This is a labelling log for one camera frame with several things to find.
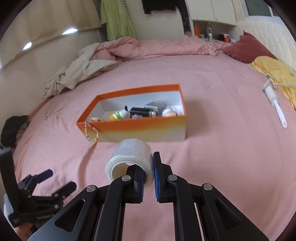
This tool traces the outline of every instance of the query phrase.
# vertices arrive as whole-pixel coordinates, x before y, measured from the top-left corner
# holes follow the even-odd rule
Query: green towel
[[[124,36],[136,38],[132,21],[122,0],[101,1],[101,23],[106,24],[109,41]]]

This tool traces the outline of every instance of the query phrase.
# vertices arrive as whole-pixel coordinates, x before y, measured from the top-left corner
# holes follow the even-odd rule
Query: window
[[[241,0],[241,2],[246,18],[284,24],[277,12],[263,0]]]

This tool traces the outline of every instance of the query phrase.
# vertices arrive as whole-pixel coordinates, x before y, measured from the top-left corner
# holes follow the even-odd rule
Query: beige blanket
[[[94,55],[99,43],[84,48],[84,53],[73,61],[69,68],[62,66],[45,86],[43,97],[49,98],[58,95],[64,88],[73,90],[77,83],[89,79],[94,74],[97,76],[101,72],[108,71],[118,66],[116,61],[94,59]]]

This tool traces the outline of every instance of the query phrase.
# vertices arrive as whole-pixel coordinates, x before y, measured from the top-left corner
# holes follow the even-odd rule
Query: white handle
[[[286,118],[285,118],[285,116],[284,116],[284,113],[283,113],[283,111],[281,110],[279,104],[278,104],[275,100],[273,101],[273,103],[274,103],[274,106],[275,106],[275,108],[276,108],[276,112],[278,113],[278,116],[279,116],[279,119],[280,119],[280,121],[281,121],[281,124],[282,124],[283,127],[286,129],[286,128],[288,127],[288,125],[287,125],[287,121],[286,121]]]

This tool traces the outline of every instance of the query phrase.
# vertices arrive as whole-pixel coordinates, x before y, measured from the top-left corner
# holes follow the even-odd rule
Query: crumpled cloth
[[[206,42],[196,36],[190,38],[137,40],[122,37],[98,45],[91,59],[116,60],[118,63],[128,60],[155,58],[167,55],[212,55],[217,56],[229,44],[213,40]],[[81,56],[87,51],[78,52]]]
[[[94,74],[98,76],[101,72],[117,67],[118,63],[113,60],[91,59],[98,46],[99,43],[87,46],[84,48],[84,53],[79,55],[67,69],[62,66],[45,86],[43,97],[58,95],[64,88],[73,90],[79,82],[91,78]]]

